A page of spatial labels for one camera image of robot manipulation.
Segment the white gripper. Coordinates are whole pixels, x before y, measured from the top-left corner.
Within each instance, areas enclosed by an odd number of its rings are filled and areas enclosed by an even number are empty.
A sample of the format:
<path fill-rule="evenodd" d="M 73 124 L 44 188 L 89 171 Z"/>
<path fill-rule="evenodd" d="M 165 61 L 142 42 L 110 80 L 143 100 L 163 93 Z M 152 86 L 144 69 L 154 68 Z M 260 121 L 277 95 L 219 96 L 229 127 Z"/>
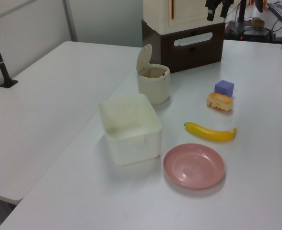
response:
<path fill-rule="evenodd" d="M 220 4 L 222 4 L 222 10 L 220 16 L 222 18 L 226 18 L 228 14 L 228 10 L 230 5 L 234 3 L 233 0 L 206 0 L 205 6 L 208 8 L 208 16 L 207 20 L 208 21 L 213 21 L 214 20 L 214 15 L 215 15 L 215 7 L 218 7 Z"/>

